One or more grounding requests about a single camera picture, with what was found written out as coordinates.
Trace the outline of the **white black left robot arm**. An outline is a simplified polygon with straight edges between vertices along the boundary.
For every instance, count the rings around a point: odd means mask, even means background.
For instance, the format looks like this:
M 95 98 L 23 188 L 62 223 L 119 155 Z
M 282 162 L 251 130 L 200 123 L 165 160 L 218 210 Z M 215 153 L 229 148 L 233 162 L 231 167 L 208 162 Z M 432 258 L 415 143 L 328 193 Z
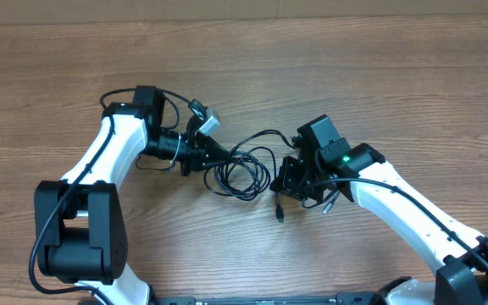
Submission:
M 155 304 L 153 288 L 133 272 L 119 189 L 141 155 L 179 164 L 183 175 L 228 158 L 212 133 L 218 114 L 187 100 L 192 117 L 182 133 L 162 125 L 174 93 L 156 86 L 130 89 L 129 103 L 103 105 L 101 129 L 77 165 L 34 193 L 36 241 L 28 274 L 33 287 L 56 295 L 87 291 L 101 304 Z

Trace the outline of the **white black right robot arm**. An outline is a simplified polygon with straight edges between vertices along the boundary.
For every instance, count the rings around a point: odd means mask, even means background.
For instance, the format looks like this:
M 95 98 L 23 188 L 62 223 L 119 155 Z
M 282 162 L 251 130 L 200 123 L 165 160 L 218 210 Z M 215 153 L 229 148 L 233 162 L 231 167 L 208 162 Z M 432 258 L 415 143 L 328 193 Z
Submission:
M 300 126 L 292 143 L 298 155 L 284 158 L 272 191 L 316 203 L 343 195 L 383 220 L 434 275 L 401 277 L 336 303 L 488 304 L 488 236 L 438 208 L 370 145 L 351 147 L 325 114 Z

